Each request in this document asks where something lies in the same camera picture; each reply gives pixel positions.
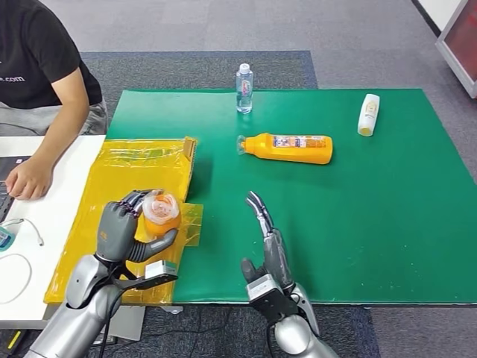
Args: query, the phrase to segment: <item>man's arm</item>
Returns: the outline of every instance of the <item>man's arm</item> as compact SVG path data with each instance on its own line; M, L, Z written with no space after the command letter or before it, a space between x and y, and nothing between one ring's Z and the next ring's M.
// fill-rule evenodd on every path
M52 87L62 107L35 154L8 175L7 190L14 198L38 199L45 194L56 162L78 135L88 117L89 101L79 68L52 83Z

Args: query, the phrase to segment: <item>man's hand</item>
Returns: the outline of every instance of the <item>man's hand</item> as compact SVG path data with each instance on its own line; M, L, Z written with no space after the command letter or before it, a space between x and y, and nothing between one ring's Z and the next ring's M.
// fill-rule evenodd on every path
M51 184L53 165L41 157L31 157L13 169L5 180L10 196L19 200L38 199Z

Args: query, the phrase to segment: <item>robotic thumb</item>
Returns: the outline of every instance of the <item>robotic thumb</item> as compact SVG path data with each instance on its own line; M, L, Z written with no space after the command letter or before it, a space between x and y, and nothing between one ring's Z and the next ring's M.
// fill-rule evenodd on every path
M257 279L257 269L250 259L242 259L240 268L247 283L252 283Z
M174 240L176 240L177 233L178 231L177 229L169 230L163 237L158 237L151 242L140 242L134 239L127 259L134 263L143 263L146 260L172 245Z

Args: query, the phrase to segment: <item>bottle cap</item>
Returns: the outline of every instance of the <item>bottle cap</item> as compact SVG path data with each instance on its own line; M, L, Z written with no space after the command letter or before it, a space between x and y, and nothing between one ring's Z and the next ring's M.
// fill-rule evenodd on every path
M243 154L245 152L245 137L239 136L237 138L237 153Z
M242 65L240 65L239 71L242 75L246 75L251 71L251 65L248 63L242 63Z
M359 121L358 126L358 133L362 136L371 136L373 132L374 132L374 125L376 124L376 119L365 117Z

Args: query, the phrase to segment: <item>yellow plastic bag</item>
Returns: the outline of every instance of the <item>yellow plastic bag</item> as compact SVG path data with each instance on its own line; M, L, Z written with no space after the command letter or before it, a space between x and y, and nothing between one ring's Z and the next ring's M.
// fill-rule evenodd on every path
M106 140L91 166L79 208L53 278L45 293L47 304L60 303L71 272L86 254L96 250L96 235L104 206L118 201L134 189L165 189L180 203L182 223L175 242L146 263L130 263L128 268L143 276L145 265L168 260L177 267L183 247L198 243L202 206L184 203L190 181L195 139ZM139 218L136 238L146 242L144 219ZM145 291L129 290L124 304L166 304L172 301L174 283Z

